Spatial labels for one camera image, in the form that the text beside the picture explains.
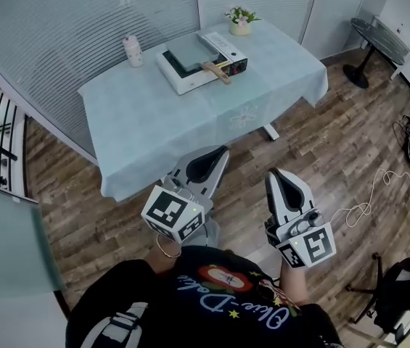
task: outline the potted plant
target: potted plant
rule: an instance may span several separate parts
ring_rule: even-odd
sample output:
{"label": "potted plant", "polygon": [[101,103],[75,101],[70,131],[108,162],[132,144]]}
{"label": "potted plant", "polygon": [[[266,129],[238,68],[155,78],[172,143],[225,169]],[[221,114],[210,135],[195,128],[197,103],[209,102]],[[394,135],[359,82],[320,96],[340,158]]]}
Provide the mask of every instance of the potted plant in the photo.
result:
{"label": "potted plant", "polygon": [[230,33],[236,36],[248,35],[251,32],[250,23],[254,20],[260,20],[255,17],[254,12],[250,12],[242,7],[233,7],[224,14],[231,20],[229,23]]}

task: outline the wooden floor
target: wooden floor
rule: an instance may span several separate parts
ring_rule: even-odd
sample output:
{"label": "wooden floor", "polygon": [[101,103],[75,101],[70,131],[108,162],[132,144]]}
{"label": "wooden floor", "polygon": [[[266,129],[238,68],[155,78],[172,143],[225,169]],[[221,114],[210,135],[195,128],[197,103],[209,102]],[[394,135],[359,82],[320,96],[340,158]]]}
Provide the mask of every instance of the wooden floor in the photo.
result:
{"label": "wooden floor", "polygon": [[[270,167],[289,170],[309,184],[326,220],[338,208],[369,199],[377,168],[410,172],[392,129],[392,121],[410,116],[410,90],[400,78],[389,80],[393,69],[376,54],[366,69],[369,89],[349,83],[343,64],[358,64],[364,55],[358,50],[328,59],[327,95],[316,108],[301,99],[279,117],[277,141],[257,130],[229,145],[230,166],[214,199],[222,247],[270,275],[278,274],[281,262],[263,229],[269,217],[263,178]],[[392,178],[386,186],[381,177],[372,214],[354,228],[345,225],[344,214],[335,218],[337,255],[308,271],[313,301],[339,329],[365,305],[367,298],[343,288],[374,283],[371,254],[383,254],[389,265],[410,247],[410,181]],[[34,121],[28,125],[27,182],[29,195],[41,203],[70,306],[114,264],[143,257],[152,246],[153,233],[140,218],[151,187],[122,204],[102,197],[98,169]]]}

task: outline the office chair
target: office chair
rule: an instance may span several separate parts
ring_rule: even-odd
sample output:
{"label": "office chair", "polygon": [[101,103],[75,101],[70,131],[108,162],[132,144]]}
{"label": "office chair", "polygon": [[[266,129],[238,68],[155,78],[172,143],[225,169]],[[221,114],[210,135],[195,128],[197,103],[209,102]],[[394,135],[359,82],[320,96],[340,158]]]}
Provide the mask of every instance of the office chair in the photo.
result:
{"label": "office chair", "polygon": [[355,289],[351,285],[345,287],[346,291],[371,294],[372,299],[356,318],[350,319],[350,323],[357,324],[365,315],[372,318],[374,312],[370,309],[375,304],[377,317],[374,324],[379,326],[385,333],[395,334],[397,343],[403,340],[403,326],[395,325],[406,311],[410,311],[410,257],[394,264],[385,274],[382,272],[382,258],[378,253],[372,255],[377,261],[377,285],[374,290]]}

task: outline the bracelet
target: bracelet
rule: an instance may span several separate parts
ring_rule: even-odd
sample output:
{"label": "bracelet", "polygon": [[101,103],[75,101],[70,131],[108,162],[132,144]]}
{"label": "bracelet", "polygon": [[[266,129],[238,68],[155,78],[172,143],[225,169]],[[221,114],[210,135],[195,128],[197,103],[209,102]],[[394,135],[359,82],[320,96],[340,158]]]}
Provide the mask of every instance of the bracelet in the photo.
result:
{"label": "bracelet", "polygon": [[182,254],[182,250],[181,250],[181,249],[179,250],[179,253],[178,253],[177,255],[169,255],[167,252],[165,252],[165,251],[163,250],[163,248],[161,247],[161,245],[160,245],[159,238],[160,238],[160,234],[158,234],[158,235],[156,236],[156,244],[158,245],[158,247],[160,248],[161,252],[162,252],[166,257],[168,257],[168,258],[178,258],[178,257],[181,256],[181,254]]}

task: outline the tablecloth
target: tablecloth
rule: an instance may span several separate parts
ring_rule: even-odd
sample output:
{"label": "tablecloth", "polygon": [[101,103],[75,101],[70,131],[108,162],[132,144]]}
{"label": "tablecloth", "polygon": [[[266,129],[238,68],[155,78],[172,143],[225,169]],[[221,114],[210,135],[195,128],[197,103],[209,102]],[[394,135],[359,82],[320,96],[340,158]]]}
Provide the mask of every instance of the tablecloth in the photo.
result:
{"label": "tablecloth", "polygon": [[315,105],[327,91],[326,67],[266,21],[248,36],[218,32],[248,58],[247,70],[179,96],[156,65],[160,44],[144,65],[110,68],[79,89],[102,174],[102,195],[121,201],[169,173],[185,154],[221,145],[260,128],[304,97]]}

